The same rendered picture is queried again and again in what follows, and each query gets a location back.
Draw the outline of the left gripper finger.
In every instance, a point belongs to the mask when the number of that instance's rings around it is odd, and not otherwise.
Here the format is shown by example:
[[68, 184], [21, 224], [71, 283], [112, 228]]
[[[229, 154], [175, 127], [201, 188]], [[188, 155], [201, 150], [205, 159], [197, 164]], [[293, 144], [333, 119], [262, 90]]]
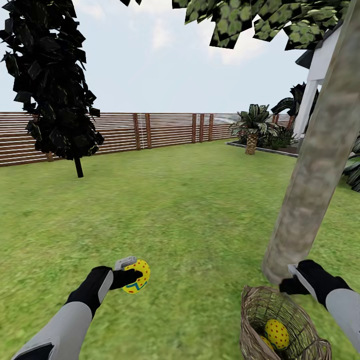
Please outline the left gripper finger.
[[139, 271], [139, 270], [135, 271], [135, 279], [137, 280], [137, 279], [139, 279], [141, 277], [143, 277], [143, 273], [141, 271]]

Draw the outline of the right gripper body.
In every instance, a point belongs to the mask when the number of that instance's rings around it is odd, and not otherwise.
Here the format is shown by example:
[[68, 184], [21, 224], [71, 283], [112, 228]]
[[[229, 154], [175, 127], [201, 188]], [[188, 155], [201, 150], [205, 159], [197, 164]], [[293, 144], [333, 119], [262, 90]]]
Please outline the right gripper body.
[[298, 285], [296, 281], [296, 275], [292, 278], [283, 278], [281, 283], [285, 287], [287, 295], [308, 295], [310, 293], [308, 290], [301, 288]]

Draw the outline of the easter egg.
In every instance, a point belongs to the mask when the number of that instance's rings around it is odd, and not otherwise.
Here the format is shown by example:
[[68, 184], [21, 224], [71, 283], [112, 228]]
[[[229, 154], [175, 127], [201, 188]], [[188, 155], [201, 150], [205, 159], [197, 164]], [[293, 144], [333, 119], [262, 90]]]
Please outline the easter egg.
[[140, 271], [143, 273], [143, 277], [137, 278], [134, 283], [127, 284], [122, 287], [123, 291], [128, 294], [132, 295], [138, 293], [141, 289], [143, 289], [150, 279], [150, 266], [141, 259], [137, 260], [137, 263], [132, 265], [126, 266], [125, 270], [128, 271], [130, 269], [134, 269], [134, 271]]
[[273, 346], [272, 346], [272, 344], [269, 342], [269, 340], [267, 340], [266, 338], [265, 338], [265, 336], [261, 336], [261, 338], [271, 347], [271, 349], [273, 350]]
[[278, 319], [270, 319], [264, 328], [265, 338], [272, 344], [273, 350], [284, 351], [289, 345], [289, 334]]

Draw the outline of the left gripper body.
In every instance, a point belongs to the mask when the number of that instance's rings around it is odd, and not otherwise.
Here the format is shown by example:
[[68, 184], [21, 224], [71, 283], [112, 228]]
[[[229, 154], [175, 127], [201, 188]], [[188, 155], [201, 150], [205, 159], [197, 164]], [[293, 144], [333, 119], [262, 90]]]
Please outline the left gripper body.
[[116, 286], [116, 289], [122, 288], [126, 285], [132, 284], [136, 282], [135, 269], [131, 268], [129, 270], [121, 271], [118, 270], [120, 275], [120, 281]]

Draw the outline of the wicker basket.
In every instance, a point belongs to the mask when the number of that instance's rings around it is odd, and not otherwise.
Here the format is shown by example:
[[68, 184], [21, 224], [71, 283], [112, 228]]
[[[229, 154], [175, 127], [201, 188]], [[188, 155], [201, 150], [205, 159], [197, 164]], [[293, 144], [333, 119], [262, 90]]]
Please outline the wicker basket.
[[[331, 343], [319, 337], [310, 316], [286, 293], [265, 285], [246, 284], [242, 290], [239, 346], [244, 360], [332, 360]], [[261, 338], [271, 319], [281, 321], [288, 331], [284, 351], [272, 350]]]

